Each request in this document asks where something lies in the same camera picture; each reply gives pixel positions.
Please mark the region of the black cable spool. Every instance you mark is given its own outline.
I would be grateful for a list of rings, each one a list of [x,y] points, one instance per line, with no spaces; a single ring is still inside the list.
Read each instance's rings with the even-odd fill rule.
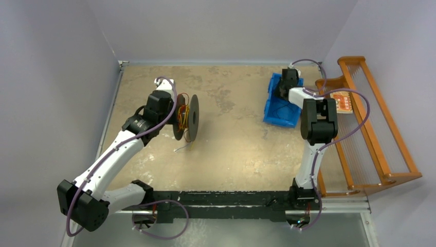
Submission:
[[[187,142],[196,140],[199,128],[199,100],[196,94],[187,93],[177,95],[175,123],[173,134],[176,140],[181,140],[186,134]]]

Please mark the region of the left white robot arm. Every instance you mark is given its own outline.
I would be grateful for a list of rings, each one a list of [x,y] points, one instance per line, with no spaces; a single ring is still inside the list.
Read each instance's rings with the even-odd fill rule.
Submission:
[[[60,211],[67,217],[66,233],[73,237],[82,230],[93,232],[106,218],[129,206],[148,210],[153,205],[153,188],[140,180],[126,187],[107,188],[121,169],[155,138],[164,127],[175,123],[178,95],[175,90],[154,90],[145,105],[129,117],[112,144],[81,175],[57,186]]]

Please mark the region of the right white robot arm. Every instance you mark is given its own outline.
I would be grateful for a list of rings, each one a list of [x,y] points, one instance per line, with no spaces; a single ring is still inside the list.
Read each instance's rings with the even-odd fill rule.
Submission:
[[[300,133],[304,140],[303,158],[290,187],[289,204],[302,209],[316,193],[318,174],[327,144],[337,136],[336,103],[298,85],[299,74],[294,68],[282,70],[274,95],[287,100],[301,110]]]

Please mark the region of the blue plastic bin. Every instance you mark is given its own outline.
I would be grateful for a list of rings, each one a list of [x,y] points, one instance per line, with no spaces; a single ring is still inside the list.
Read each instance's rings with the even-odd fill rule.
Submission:
[[[274,96],[274,89],[278,84],[280,76],[281,74],[273,73],[270,78],[263,121],[274,126],[295,128],[301,114],[301,109],[288,100]]]

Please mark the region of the orange patterned card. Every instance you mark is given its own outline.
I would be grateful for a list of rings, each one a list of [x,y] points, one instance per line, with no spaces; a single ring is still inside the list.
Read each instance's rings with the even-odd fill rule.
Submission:
[[[336,101],[336,111],[338,114],[352,114],[351,95],[347,91],[330,93],[330,97]]]

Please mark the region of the orange wooden rack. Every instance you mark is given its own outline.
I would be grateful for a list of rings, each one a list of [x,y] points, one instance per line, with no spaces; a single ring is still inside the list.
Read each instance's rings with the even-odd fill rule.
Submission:
[[[422,177],[363,56],[337,61],[341,76],[328,79],[325,90],[353,89],[351,114],[339,114],[338,137],[361,129],[330,147],[323,159],[318,184],[323,197],[362,197]]]

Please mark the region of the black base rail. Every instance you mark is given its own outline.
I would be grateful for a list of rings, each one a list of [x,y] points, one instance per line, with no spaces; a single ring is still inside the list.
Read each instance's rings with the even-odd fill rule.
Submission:
[[[322,203],[313,191],[154,191],[129,210],[154,211],[158,223],[175,219],[253,219],[296,221],[316,213]]]

